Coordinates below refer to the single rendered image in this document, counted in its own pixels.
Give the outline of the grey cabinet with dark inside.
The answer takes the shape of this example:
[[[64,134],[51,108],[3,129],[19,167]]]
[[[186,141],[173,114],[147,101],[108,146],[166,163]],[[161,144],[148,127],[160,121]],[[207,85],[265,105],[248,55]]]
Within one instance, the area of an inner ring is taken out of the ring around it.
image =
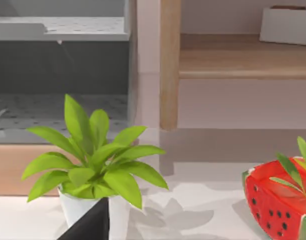
[[[0,94],[126,95],[137,0],[0,0]]]

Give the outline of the watermelon-shaped plant pot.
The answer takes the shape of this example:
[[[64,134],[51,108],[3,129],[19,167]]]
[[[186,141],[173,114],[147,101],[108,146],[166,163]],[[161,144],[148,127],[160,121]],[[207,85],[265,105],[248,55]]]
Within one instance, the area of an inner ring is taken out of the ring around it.
[[[242,173],[250,212],[271,240],[306,240],[306,141],[297,145],[300,156],[278,153]]]

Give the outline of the pale wooden drawer front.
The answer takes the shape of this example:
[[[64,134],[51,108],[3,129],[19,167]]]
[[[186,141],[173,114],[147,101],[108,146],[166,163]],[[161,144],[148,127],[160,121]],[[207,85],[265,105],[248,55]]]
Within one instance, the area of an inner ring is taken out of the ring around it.
[[[78,160],[71,154],[47,144],[0,144],[0,196],[25,196],[41,174],[35,174],[25,181],[22,173],[30,161],[46,152],[60,152],[73,163]]]

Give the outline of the green plant in white pot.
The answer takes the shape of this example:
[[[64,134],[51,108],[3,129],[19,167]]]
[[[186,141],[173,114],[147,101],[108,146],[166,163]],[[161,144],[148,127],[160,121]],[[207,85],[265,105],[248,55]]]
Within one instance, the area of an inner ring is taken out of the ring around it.
[[[60,148],[43,153],[25,168],[22,179],[40,174],[32,186],[31,202],[57,189],[68,226],[72,227],[94,206],[109,226],[101,240],[126,240],[131,207],[142,208],[142,194],[136,177],[163,189],[167,182],[141,158],[164,154],[148,144],[135,144],[146,130],[144,125],[123,129],[112,141],[107,139],[109,117],[103,109],[88,115],[71,96],[65,95],[64,119],[69,136],[48,126],[28,131]]]

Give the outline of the wooden open shelf unit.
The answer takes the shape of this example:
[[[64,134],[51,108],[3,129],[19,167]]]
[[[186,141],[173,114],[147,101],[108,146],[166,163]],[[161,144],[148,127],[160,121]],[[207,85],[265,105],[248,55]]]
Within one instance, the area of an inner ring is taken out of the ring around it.
[[[306,80],[306,47],[248,34],[182,34],[181,0],[160,0],[160,127],[178,124],[181,79]]]

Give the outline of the grey pierced drawer inside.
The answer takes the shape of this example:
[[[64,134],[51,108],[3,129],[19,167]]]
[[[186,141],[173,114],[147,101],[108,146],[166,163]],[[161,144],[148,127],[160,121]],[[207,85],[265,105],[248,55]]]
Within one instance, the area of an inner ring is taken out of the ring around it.
[[[73,98],[88,115],[96,109],[106,111],[110,121],[109,140],[127,127],[126,95],[75,94]],[[52,127],[67,137],[64,100],[62,94],[0,94],[0,144],[46,143],[26,130],[33,126]]]

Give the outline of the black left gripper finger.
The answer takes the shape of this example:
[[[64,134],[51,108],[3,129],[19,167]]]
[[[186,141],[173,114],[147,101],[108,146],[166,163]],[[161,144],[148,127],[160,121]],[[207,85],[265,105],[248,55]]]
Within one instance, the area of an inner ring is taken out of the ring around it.
[[[109,240],[109,200],[99,200],[57,240]]]

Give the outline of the white box planter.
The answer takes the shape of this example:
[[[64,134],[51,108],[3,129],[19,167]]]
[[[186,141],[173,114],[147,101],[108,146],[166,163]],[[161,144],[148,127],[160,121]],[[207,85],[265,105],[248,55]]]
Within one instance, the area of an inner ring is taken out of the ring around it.
[[[306,46],[306,7],[276,5],[264,8],[259,40]]]

